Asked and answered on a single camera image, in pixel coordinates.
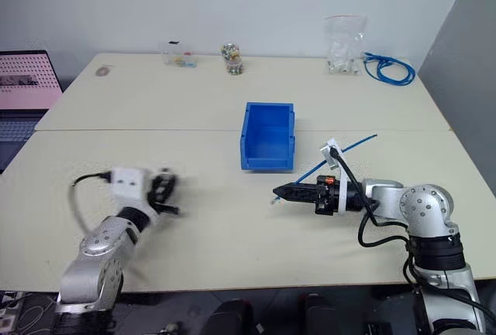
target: wire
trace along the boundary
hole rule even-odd
[[[367,64],[370,62],[377,62],[377,70],[376,70],[377,76],[372,75],[371,72],[369,71]],[[389,78],[384,74],[382,74],[383,68],[391,66],[393,64],[398,64],[404,67],[407,71],[407,76],[404,77],[403,79],[398,80],[398,79]],[[393,57],[380,56],[378,54],[371,54],[370,52],[365,52],[363,58],[363,65],[365,66],[365,71],[367,72],[367,74],[369,74],[373,79],[377,81],[382,81],[384,83],[388,83],[390,85],[398,85],[398,86],[409,85],[415,79],[415,69],[412,66],[406,64],[405,62],[400,61]]]
[[[8,307],[12,307],[12,305],[15,306],[17,304],[17,302],[20,302],[21,300],[24,300],[25,298],[29,298],[31,295],[32,295],[31,293],[28,293],[28,294],[21,296],[20,298],[11,300],[9,302],[3,302],[2,304],[0,304],[0,310],[8,308]]]
[[[415,272],[415,267],[413,265],[413,255],[411,253],[408,255],[408,259],[406,262],[408,262],[408,267],[410,269],[410,272],[417,281],[418,286],[436,292],[440,295],[444,295],[458,302],[462,302],[464,304],[467,304],[468,306],[472,306],[475,309],[479,309],[483,314],[485,314],[491,320],[491,322],[494,325],[496,325],[496,315],[488,307],[484,306],[483,304],[480,304],[479,302],[475,302],[472,299],[458,295],[455,292],[450,291],[449,289],[439,288],[434,285],[431,285],[430,283],[427,282],[427,280],[421,278],[417,274],[417,272]]]
[[[90,229],[86,222],[84,221],[84,217],[81,214],[81,211],[79,210],[78,207],[78,202],[76,201],[76,185],[83,181],[86,180],[87,178],[103,178],[104,180],[110,182],[110,177],[111,177],[111,172],[98,172],[96,174],[84,174],[83,176],[80,176],[74,182],[72,185],[69,187],[69,206],[71,207],[72,213],[74,215],[74,218],[76,219],[77,224],[79,225],[80,229],[83,231],[84,234],[90,233]]]
[[[355,179],[353,172],[347,166],[346,162],[341,158],[341,156],[339,155],[339,153],[335,147],[331,147],[330,154],[331,154],[331,157],[336,159],[343,167],[343,170],[346,172],[346,174],[350,178],[353,186],[355,186],[355,188],[357,189],[358,194],[362,198],[362,202],[365,205],[365,209],[367,210],[367,213],[365,215],[363,215],[362,221],[360,223],[360,227],[358,229],[358,242],[360,243],[360,245],[364,246],[364,247],[376,247],[376,246],[379,246],[381,244],[391,242],[392,240],[403,240],[405,242],[405,246],[408,250],[409,242],[403,236],[391,236],[391,237],[387,237],[387,238],[384,238],[382,240],[378,240],[376,242],[370,242],[370,243],[363,241],[363,232],[365,230],[365,226],[367,225],[368,219],[372,219],[372,217],[370,217],[370,216],[374,217],[374,211],[370,207],[370,202],[367,199],[367,197],[365,196],[365,194],[363,193],[363,189],[359,186],[358,181]],[[407,228],[407,226],[405,224],[398,223],[398,222],[387,222],[387,223],[377,223],[376,222],[376,223],[374,223],[374,225],[376,225],[376,226],[395,225],[395,226],[402,226],[405,229]],[[405,263],[403,264],[403,275],[405,276],[406,281],[410,285],[414,285],[413,281],[408,276],[407,269],[409,269],[413,278],[417,281],[417,284],[420,285],[421,287],[426,288],[426,289],[430,289],[432,291],[439,293],[440,295],[447,296],[447,297],[454,299],[454,300],[457,300],[459,302],[463,302],[469,306],[472,306],[475,309],[479,309],[481,312],[483,312],[487,317],[489,317],[491,319],[493,324],[496,325],[496,315],[492,311],[490,311],[489,308],[483,306],[479,302],[475,302],[474,300],[465,298],[461,295],[458,295],[454,292],[451,292],[450,290],[446,290],[446,289],[442,289],[442,288],[433,286],[430,283],[428,283],[424,278],[421,278],[417,274],[417,272],[415,271],[415,267],[413,264],[413,254],[411,252],[408,252],[408,258],[405,261]]]
[[[33,296],[33,295],[39,295],[39,294],[30,292],[19,299],[23,299],[26,296]],[[15,328],[15,332],[11,333],[12,335],[23,335],[23,334],[34,335],[35,333],[42,333],[45,331],[47,331],[48,333],[50,332],[50,329],[38,329],[38,330],[29,331],[45,316],[48,309],[53,304],[55,304],[55,301],[52,300],[51,297],[49,297],[48,295],[45,296],[45,298],[50,301],[50,303],[48,303],[46,306],[44,306],[44,307],[43,306],[32,306],[22,313],[22,315],[19,317],[19,320],[17,321],[17,326]],[[32,312],[34,309],[38,309],[38,310],[40,310],[40,312],[33,319],[31,319],[30,322],[28,322],[27,324],[21,325],[22,321],[26,318],[26,315],[28,313]]]
[[[374,135],[365,137],[362,140],[359,140],[359,141],[357,141],[355,143],[352,143],[351,145],[349,145],[348,147],[345,147],[343,149],[343,153],[347,152],[348,150],[352,150],[354,147],[357,147],[357,146],[361,145],[362,143],[364,143],[364,142],[366,142],[366,141],[368,141],[370,139],[373,139],[374,137],[377,137],[377,134],[376,133]],[[310,171],[308,171],[307,173],[303,174],[297,181],[294,182],[294,184],[299,184],[300,182],[302,182],[303,180],[305,180],[308,176],[310,176],[311,174],[313,174],[315,171],[317,171],[320,167],[322,167],[326,163],[327,162],[325,160],[323,160],[322,162],[320,162],[319,164],[317,164],[315,167],[313,167]],[[281,199],[281,197],[280,196],[277,196],[276,198],[274,198],[274,200],[272,201],[272,203],[274,204],[279,199]]]
[[[370,218],[370,220],[372,220],[372,223],[375,225],[375,226],[401,226],[402,228],[407,228],[408,226],[404,223],[400,223],[398,221],[387,221],[387,222],[384,222],[384,223],[379,223],[376,218],[375,218],[375,215],[374,215],[374,212],[372,211],[372,208],[370,207],[370,202],[369,202],[369,199],[367,198],[367,196],[363,193],[363,189],[362,187],[360,186],[360,184],[358,183],[357,181],[357,178],[355,178],[355,175],[353,174],[353,172],[350,170],[350,168],[348,167],[348,164],[346,164],[346,162],[341,158],[341,156],[339,155],[339,152],[338,150],[335,148],[335,147],[331,147],[330,149],[330,155],[332,158],[336,159],[339,164],[341,164],[341,167],[343,167],[343,170],[346,172],[346,174],[348,175],[348,177],[350,178],[351,180],[351,183],[353,184],[353,186],[356,188],[356,190],[358,191],[358,194],[359,196],[361,197],[362,199],[362,202],[365,206],[365,209],[367,211],[367,215],[368,217]],[[363,218],[362,220],[362,224],[363,224],[363,228],[365,229],[365,224],[367,223],[367,219]],[[405,242],[407,243],[408,240],[404,237],[402,237],[402,239],[405,240]]]
[[[415,284],[408,276],[408,258],[406,258],[405,263],[403,264],[403,277],[405,277],[406,282],[408,282],[410,286],[415,287]]]

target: pink screen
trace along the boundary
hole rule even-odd
[[[0,55],[0,109],[49,109],[61,94],[46,54]]]

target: tabletop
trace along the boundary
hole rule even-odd
[[[247,102],[294,103],[297,131],[449,129],[419,78],[396,87],[364,72],[329,75],[318,58],[243,63],[245,73],[233,76],[220,56],[188,68],[166,66],[159,54],[99,54],[36,129],[239,131]],[[101,66],[106,76],[95,74]]]
[[[403,281],[402,243],[362,248],[357,213],[317,216],[310,204],[271,204],[272,188],[320,162],[319,148],[330,137],[344,147],[372,133],[378,137],[346,153],[358,179],[443,186],[454,199],[453,221],[474,277],[495,277],[496,260],[481,251],[494,233],[496,200],[448,130],[298,132],[292,174],[242,171],[239,132],[99,130],[37,132],[0,177],[0,287],[58,290],[82,238],[69,185],[113,166],[167,167],[180,178],[171,202],[182,214],[164,216],[144,233],[125,271],[124,291]],[[109,186],[98,179],[77,187],[77,202],[90,226],[117,212]],[[369,226],[365,239],[393,233],[400,230]]]

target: bag of parts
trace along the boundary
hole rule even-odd
[[[361,74],[359,63],[366,23],[367,19],[363,16],[331,16],[325,19],[330,74]]]

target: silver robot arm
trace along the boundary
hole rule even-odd
[[[479,302],[470,265],[463,257],[458,225],[451,221],[453,199],[437,185],[404,188],[396,181],[366,179],[365,195],[378,201],[377,218],[408,225],[413,270],[428,285]],[[415,294],[419,332],[443,333],[463,327],[484,332],[483,313],[473,306],[420,286]]]
[[[54,334],[106,333],[122,270],[141,232],[155,224],[160,213],[178,212],[165,205],[175,185],[172,174],[154,177],[146,170],[115,168],[109,176],[95,175],[110,180],[119,213],[105,218],[81,241],[78,256],[62,277]]]

